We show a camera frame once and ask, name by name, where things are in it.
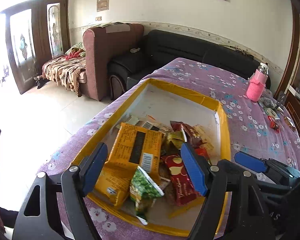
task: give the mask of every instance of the thermos lid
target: thermos lid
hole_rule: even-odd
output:
[[[266,65],[266,64],[264,64],[264,63],[260,63],[260,65],[259,65],[259,67],[258,67],[258,70],[261,72],[261,73],[263,73],[263,74],[265,74],[265,75],[267,75],[268,76],[268,74],[269,74],[269,67],[268,67],[268,65]]]

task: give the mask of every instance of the tiled floor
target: tiled floor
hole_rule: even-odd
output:
[[[19,210],[39,166],[72,134],[110,104],[48,82],[23,95],[0,97],[0,206]]]

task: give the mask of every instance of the purple bedsheet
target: purple bedsheet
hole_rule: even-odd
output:
[[[156,78],[198,91],[220,101],[228,116],[231,156],[239,150],[258,158],[273,158],[297,169],[300,168],[300,139],[280,115],[280,133],[269,128],[267,115],[257,103],[250,101],[245,92],[248,82],[231,72],[184,58],[177,58],[146,76],[138,85],[111,103],[74,134],[39,171],[58,174],[68,168],[81,148],[96,133],[112,113],[147,78]],[[272,98],[267,90],[264,96]],[[267,180],[263,174],[258,179]],[[103,239],[179,239],[135,227],[102,210],[88,198],[85,199],[90,216]],[[64,207],[60,208],[62,221],[68,226]]]

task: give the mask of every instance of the pillow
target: pillow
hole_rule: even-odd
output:
[[[66,51],[65,54],[69,55],[72,48],[78,48],[78,49],[86,50],[86,49],[84,48],[83,42],[80,41],[79,43],[74,44],[70,49],[68,49],[68,50]],[[81,52],[79,55],[80,55],[80,57],[85,57],[85,56],[86,56],[86,52],[83,51],[83,52]]]

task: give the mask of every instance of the green snack package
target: green snack package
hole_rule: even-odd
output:
[[[136,216],[143,225],[147,225],[146,212],[153,201],[164,195],[162,189],[138,166],[130,183],[130,197],[136,203]]]

